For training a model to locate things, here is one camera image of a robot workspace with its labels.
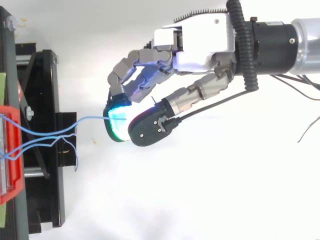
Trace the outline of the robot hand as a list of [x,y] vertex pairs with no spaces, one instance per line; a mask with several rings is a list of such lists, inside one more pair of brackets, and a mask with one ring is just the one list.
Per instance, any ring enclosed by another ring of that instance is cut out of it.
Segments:
[[[109,137],[139,147],[167,137],[178,115],[215,97],[233,80],[235,33],[225,10],[192,12],[153,34],[148,45],[132,50],[108,75],[109,94],[103,111]],[[173,75],[200,75],[188,87],[164,97],[131,118],[129,108]]]

